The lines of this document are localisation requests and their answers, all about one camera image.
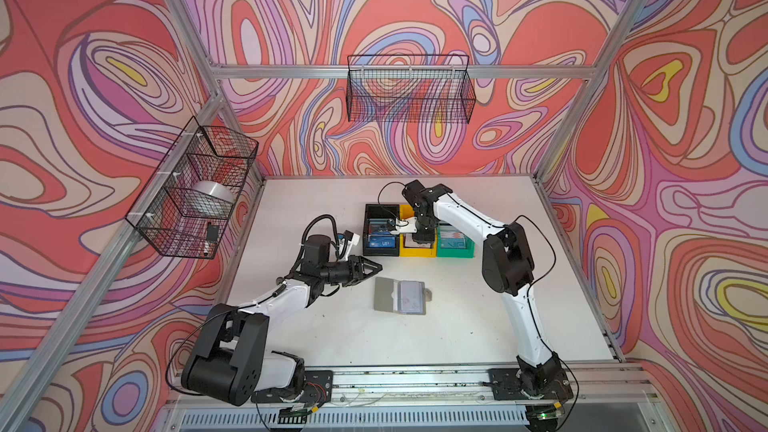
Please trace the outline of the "grey card holder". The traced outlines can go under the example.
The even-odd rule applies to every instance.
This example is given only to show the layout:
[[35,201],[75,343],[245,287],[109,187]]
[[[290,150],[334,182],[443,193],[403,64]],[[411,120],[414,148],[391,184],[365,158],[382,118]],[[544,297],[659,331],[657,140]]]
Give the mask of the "grey card holder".
[[373,309],[377,312],[400,315],[425,315],[432,292],[424,282],[375,279]]

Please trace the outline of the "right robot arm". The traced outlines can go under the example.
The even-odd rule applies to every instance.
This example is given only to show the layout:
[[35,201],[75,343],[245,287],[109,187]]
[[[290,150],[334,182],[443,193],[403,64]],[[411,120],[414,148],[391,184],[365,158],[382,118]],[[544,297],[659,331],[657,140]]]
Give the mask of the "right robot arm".
[[552,398],[564,403],[573,398],[571,382],[558,354],[546,343],[535,304],[535,262],[526,231],[513,221],[504,223],[478,211],[444,184],[425,186],[413,180],[402,196],[414,216],[397,225],[397,234],[410,234],[415,242],[435,241],[444,222],[482,248],[481,275],[501,295],[517,342],[517,380],[521,393],[532,399]]

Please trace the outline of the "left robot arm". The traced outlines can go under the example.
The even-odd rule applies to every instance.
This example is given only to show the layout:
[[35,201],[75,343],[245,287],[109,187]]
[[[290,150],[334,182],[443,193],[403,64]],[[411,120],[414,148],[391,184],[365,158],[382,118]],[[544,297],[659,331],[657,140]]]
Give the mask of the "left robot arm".
[[383,266],[350,253],[322,234],[302,241],[297,258],[276,288],[240,306],[217,304],[196,333],[197,338],[181,373],[180,385],[192,395],[240,406],[258,394],[282,401],[301,400],[307,383],[303,358],[268,347],[269,335],[289,317],[304,311],[328,286],[338,290],[356,286]]

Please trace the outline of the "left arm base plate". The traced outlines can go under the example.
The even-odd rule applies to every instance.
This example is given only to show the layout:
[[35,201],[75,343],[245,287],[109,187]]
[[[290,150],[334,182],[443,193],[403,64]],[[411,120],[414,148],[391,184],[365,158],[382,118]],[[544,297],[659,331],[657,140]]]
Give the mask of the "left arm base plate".
[[304,371],[287,387],[257,391],[251,397],[255,404],[324,404],[332,398],[334,373],[330,369]]

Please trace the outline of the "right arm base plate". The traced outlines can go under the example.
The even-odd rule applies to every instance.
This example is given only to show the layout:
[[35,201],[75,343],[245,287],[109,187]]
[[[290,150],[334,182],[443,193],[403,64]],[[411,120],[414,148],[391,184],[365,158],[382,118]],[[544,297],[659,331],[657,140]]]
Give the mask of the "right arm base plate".
[[574,398],[570,379],[562,369],[536,377],[518,368],[491,368],[487,385],[497,401],[567,402]]

